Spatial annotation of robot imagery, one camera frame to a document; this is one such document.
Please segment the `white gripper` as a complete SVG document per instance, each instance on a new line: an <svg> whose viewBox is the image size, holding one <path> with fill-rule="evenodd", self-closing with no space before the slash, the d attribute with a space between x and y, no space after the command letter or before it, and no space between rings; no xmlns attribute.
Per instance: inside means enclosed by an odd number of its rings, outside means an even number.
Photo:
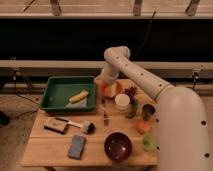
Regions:
<svg viewBox="0 0 213 171"><path fill-rule="evenodd" d="M102 96L108 97L108 98L113 98L116 95L116 84L115 83L108 85L100 78L97 78L96 84L98 85L98 90Z"/></svg>

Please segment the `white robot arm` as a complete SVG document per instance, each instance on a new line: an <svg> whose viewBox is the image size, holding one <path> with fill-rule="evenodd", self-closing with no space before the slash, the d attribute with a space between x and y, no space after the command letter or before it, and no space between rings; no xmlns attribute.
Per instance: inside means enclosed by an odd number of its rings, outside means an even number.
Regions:
<svg viewBox="0 0 213 171"><path fill-rule="evenodd" d="M132 63L126 46L106 49L104 59L101 80L110 85L124 74L157 103L157 170L213 171L201 97Z"/></svg>

